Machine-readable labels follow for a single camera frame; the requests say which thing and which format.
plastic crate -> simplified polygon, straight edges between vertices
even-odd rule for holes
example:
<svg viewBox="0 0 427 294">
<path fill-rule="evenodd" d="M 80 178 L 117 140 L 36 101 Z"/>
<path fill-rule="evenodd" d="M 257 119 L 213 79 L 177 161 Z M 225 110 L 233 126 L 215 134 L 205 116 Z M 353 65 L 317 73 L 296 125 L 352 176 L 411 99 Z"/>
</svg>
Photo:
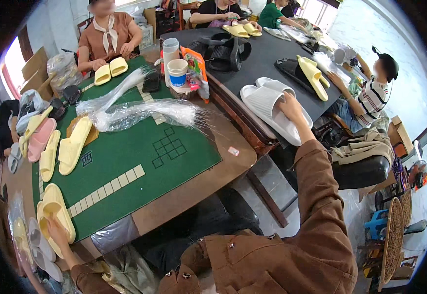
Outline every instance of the plastic crate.
<svg viewBox="0 0 427 294">
<path fill-rule="evenodd" d="M 142 30 L 142 42 L 139 45 L 140 50 L 145 49 L 153 45 L 153 26 L 152 25 L 144 25 L 140 27 Z"/>
</svg>

black table mat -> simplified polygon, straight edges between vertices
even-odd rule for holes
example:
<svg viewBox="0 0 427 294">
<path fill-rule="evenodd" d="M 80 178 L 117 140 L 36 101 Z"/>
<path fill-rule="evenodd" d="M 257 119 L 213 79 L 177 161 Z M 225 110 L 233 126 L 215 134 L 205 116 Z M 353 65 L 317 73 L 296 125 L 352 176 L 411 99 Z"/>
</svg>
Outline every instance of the black table mat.
<svg viewBox="0 0 427 294">
<path fill-rule="evenodd" d="M 200 36 L 212 36 L 219 32 L 225 32 L 221 28 L 206 28 L 195 30 L 184 30 L 162 34 L 160 39 L 176 38 L 179 44 L 187 47 L 193 40 Z M 312 121 L 316 121 L 340 96 L 339 89 L 330 82 L 330 87 L 326 89 L 328 101 L 323 102 L 317 95 L 312 95 L 302 89 L 293 80 L 282 75 L 275 67 L 274 62 L 277 59 L 293 58 L 297 55 L 308 57 L 311 55 L 302 49 L 295 41 L 286 41 L 276 38 L 267 32 L 262 33 L 261 37 L 251 37 L 247 39 L 252 45 L 252 52 L 249 58 L 243 62 L 239 72 L 218 72 L 209 70 L 217 80 L 225 85 L 232 93 L 240 98 L 240 89 L 248 84 L 254 85 L 260 77 L 276 79 L 294 89 L 297 100 L 308 112 Z"/>
</svg>

yellow slide sandal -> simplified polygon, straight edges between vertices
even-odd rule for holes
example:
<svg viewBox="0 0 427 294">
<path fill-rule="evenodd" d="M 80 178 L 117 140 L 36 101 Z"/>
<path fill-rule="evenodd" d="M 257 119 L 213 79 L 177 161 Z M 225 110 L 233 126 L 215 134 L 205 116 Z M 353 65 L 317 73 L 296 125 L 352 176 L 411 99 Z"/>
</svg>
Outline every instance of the yellow slide sandal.
<svg viewBox="0 0 427 294">
<path fill-rule="evenodd" d="M 109 67 L 111 68 L 111 76 L 116 77 L 119 74 L 123 74 L 128 70 L 127 62 L 123 57 L 118 57 L 109 63 Z"/>
<path fill-rule="evenodd" d="M 60 188 L 55 184 L 48 184 L 45 187 L 43 201 L 44 216 L 50 217 L 53 215 L 54 218 L 57 218 L 65 229 L 68 243 L 72 244 L 76 236 L 75 227 L 71 222 Z"/>
<path fill-rule="evenodd" d="M 254 36 L 254 37 L 259 37 L 262 36 L 262 33 L 255 28 L 252 24 L 239 24 L 239 23 L 234 23 L 233 26 L 242 26 L 246 32 L 248 32 L 248 34 Z"/>
<path fill-rule="evenodd" d="M 50 181 L 52 175 L 54 174 L 55 157 L 57 156 L 57 147 L 59 140 L 60 131 L 53 131 L 48 140 L 47 147 L 40 154 L 40 174 L 42 175 L 42 180 L 46 183 Z"/>
<path fill-rule="evenodd" d="M 50 244 L 50 247 L 52 247 L 58 257 L 64 258 L 60 247 L 58 247 L 58 245 L 54 242 L 48 232 L 47 219 L 44 216 L 44 201 L 39 201 L 39 203 L 37 203 L 37 220 L 39 222 L 40 232 L 42 233 L 44 238 L 46 238 L 46 240 Z"/>
<path fill-rule="evenodd" d="M 60 149 L 58 150 L 60 165 L 58 171 L 62 175 L 71 173 L 78 163 L 81 150 L 91 130 L 91 126 L 93 126 L 93 124 L 89 118 L 85 116 L 76 123 L 70 137 L 60 141 Z"/>
<path fill-rule="evenodd" d="M 245 28 L 243 28 L 243 26 L 241 25 L 236 25 L 236 26 L 224 25 L 222 28 L 235 37 L 249 38 L 248 32 L 245 31 Z"/>
<path fill-rule="evenodd" d="M 52 109 L 54 108 L 49 106 L 42 114 L 34 115 L 29 119 L 24 135 L 19 138 L 19 150 L 24 157 L 27 157 L 27 141 L 31 138 L 31 135 L 39 127 L 42 121 L 44 121 Z"/>
<path fill-rule="evenodd" d="M 95 86 L 102 85 L 111 80 L 111 70 L 108 64 L 101 66 L 95 73 Z"/>
<path fill-rule="evenodd" d="M 300 68 L 307 77 L 318 97 L 323 101 L 328 101 L 328 93 L 321 83 L 325 82 L 327 87 L 329 87 L 329 83 L 322 76 L 321 71 L 316 68 L 316 62 L 306 57 L 301 57 L 300 55 L 297 55 L 297 60 L 299 61 Z"/>
<path fill-rule="evenodd" d="M 18 250 L 22 250 L 26 253 L 28 262 L 33 263 L 33 257 L 31 250 L 29 249 L 29 242 L 27 240 L 26 228 L 24 227 L 24 221 L 21 217 L 18 217 L 13 222 L 13 239 Z"/>
</svg>

pink slide sandal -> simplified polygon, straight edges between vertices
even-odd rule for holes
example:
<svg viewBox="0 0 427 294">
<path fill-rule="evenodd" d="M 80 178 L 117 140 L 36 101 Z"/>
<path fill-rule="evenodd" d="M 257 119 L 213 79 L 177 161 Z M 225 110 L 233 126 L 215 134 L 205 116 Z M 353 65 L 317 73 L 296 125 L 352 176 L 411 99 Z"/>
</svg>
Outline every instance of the pink slide sandal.
<svg viewBox="0 0 427 294">
<path fill-rule="evenodd" d="M 44 151 L 45 146 L 47 146 L 50 135 L 56 127 L 57 121 L 49 118 L 45 118 L 37 127 L 29 138 L 29 146 L 27 148 L 27 159 L 29 159 L 29 162 L 37 162 L 40 159 L 40 154 Z"/>
</svg>

round woven basket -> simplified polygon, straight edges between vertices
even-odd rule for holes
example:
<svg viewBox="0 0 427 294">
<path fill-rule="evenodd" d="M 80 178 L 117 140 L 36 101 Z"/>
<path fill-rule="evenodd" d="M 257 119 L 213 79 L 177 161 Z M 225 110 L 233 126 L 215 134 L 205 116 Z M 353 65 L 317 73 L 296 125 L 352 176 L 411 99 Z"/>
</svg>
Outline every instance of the round woven basket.
<svg viewBox="0 0 427 294">
<path fill-rule="evenodd" d="M 411 221 L 412 211 L 412 196 L 411 190 L 406 191 L 401 197 L 401 205 L 403 206 L 404 227 L 407 228 Z"/>
<path fill-rule="evenodd" d="M 394 197 L 388 209 L 387 236 L 383 250 L 382 272 L 380 280 L 388 283 L 398 266 L 403 245 L 404 217 L 403 207 L 398 198 Z"/>
</svg>

